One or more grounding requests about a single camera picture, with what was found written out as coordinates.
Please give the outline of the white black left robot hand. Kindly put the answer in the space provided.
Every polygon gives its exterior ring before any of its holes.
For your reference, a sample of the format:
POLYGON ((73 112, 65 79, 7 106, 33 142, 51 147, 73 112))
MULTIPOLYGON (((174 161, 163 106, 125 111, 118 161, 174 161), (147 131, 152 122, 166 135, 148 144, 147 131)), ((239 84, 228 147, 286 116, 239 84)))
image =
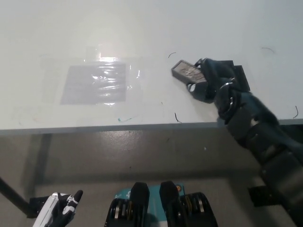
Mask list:
POLYGON ((44 202, 33 227, 65 227, 75 215, 83 190, 74 195, 54 192, 44 202))

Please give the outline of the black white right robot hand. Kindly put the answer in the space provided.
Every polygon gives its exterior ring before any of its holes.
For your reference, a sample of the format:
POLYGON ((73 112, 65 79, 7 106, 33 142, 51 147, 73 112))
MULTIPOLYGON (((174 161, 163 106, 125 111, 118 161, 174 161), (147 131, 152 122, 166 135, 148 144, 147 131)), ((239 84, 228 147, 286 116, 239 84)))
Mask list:
POLYGON ((199 59, 194 66, 204 76, 203 82, 187 84, 187 90, 198 101, 212 103, 217 91, 235 78, 233 67, 224 61, 199 59))

